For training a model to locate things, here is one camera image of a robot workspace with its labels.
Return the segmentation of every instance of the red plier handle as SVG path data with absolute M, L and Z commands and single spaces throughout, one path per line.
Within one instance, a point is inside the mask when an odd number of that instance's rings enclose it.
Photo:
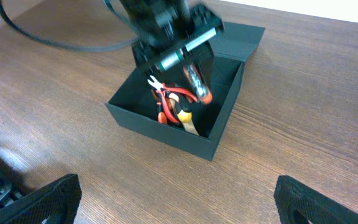
M 186 96 L 189 96 L 191 99 L 194 100 L 194 102 L 198 102 L 197 96 L 193 95 L 189 90 L 184 89 L 184 88 L 178 88 L 178 87 L 167 87 L 165 86 L 165 83 L 162 84 L 164 90 L 168 90 L 170 92 L 173 93 L 181 93 L 184 94 Z
M 162 108 L 164 109 L 164 113 L 167 116 L 167 118 L 174 122 L 174 123 L 179 123 L 179 121 L 172 115 L 169 107 L 168 107 L 168 103 L 167 100 L 165 99 L 165 92 L 161 91 L 161 90 L 156 90 L 155 91 L 157 94 L 161 95 L 161 104 L 162 104 Z

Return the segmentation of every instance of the metal jaw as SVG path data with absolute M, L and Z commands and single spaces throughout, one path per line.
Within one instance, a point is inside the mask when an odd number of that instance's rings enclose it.
M 148 83 L 154 87 L 156 90 L 163 90 L 163 85 L 153 76 L 151 75 L 150 78 L 153 80 L 147 80 Z

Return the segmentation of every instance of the wood grain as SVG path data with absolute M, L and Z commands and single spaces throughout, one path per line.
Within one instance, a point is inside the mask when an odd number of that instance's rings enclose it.
M 8 175 L 38 189 L 77 173 L 77 223 L 279 223 L 273 191 L 282 174 L 358 213 L 358 24 L 206 3 L 225 21 L 266 27 L 213 162 L 113 120 L 104 103 L 135 67 L 130 48 L 67 52 L 3 27 Z M 46 0 L 16 21 L 77 44 L 133 36 L 99 1 Z

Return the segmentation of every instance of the wire cutters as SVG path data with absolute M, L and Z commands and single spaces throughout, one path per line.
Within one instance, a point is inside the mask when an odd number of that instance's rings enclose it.
M 160 83 L 153 75 L 150 76 L 152 80 L 147 79 L 148 83 L 156 89 L 156 93 L 160 95 L 161 104 L 164 110 L 165 115 L 167 118 L 174 122 L 179 123 L 179 120 L 177 120 L 174 115 L 172 115 L 171 111 L 169 110 L 168 103 L 165 99 L 165 92 L 169 91 L 171 93 L 181 93 L 183 95 L 189 96 L 192 100 L 195 102 L 198 101 L 197 97 L 193 95 L 189 90 L 184 88 L 177 88 L 177 87 L 167 87 L 165 86 L 165 83 Z

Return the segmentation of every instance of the box flap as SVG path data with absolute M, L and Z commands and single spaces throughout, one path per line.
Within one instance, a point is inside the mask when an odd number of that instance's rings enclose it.
M 225 31 L 209 40 L 215 56 L 245 62 L 259 45 L 265 28 L 224 23 Z

